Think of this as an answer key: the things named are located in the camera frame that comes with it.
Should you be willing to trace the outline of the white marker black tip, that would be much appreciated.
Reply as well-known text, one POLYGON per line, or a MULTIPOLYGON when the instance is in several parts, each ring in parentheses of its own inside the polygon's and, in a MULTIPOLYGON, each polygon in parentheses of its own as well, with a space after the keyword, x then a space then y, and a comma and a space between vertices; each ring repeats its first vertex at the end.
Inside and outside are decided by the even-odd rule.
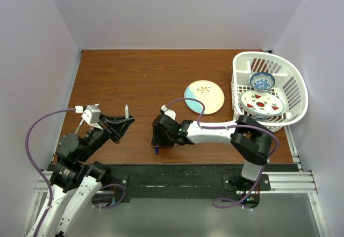
POLYGON ((128 104, 125 104, 125 118, 126 118, 126 119, 129 118, 129 108, 128 108, 128 104))

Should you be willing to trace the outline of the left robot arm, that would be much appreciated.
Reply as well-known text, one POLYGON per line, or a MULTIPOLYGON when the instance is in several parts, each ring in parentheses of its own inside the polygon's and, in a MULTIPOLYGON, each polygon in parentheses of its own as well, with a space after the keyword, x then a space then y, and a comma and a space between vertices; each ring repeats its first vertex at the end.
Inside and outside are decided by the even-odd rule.
POLYGON ((68 236, 96 192, 112 186, 109 167, 99 162, 86 165, 85 161, 108 140, 119 143, 134 117, 100 114, 97 119, 85 137, 71 133, 61 138, 50 178, 39 171, 48 194, 28 236, 68 236))

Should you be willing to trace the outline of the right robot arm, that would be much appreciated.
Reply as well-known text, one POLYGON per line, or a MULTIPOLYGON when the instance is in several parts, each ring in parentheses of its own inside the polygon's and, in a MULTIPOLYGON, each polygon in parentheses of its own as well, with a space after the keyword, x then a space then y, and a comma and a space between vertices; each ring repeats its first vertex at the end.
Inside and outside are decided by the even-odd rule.
POLYGON ((199 143, 231 144, 245 162, 239 183, 252 190, 259 183, 263 166, 267 164, 274 134, 253 118, 242 115, 237 120, 223 123, 201 123, 175 119, 162 113, 153 123, 152 146, 173 147, 199 143))

